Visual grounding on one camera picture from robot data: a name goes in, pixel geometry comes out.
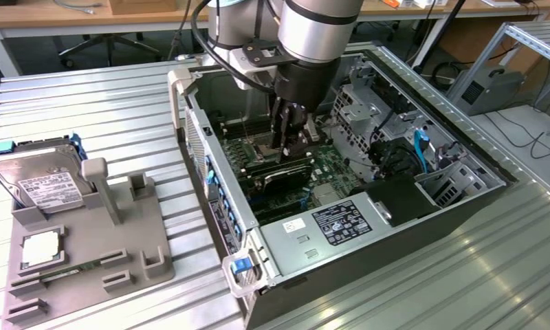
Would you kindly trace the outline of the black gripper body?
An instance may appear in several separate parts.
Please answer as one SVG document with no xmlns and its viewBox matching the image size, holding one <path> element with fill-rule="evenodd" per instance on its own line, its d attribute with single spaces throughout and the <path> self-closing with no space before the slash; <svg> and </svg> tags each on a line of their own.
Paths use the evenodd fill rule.
<svg viewBox="0 0 550 330">
<path fill-rule="evenodd" d="M 275 93 L 284 100 L 315 112 L 323 103 L 338 74 L 342 58 L 327 63 L 298 61 L 279 65 Z"/>
</svg>

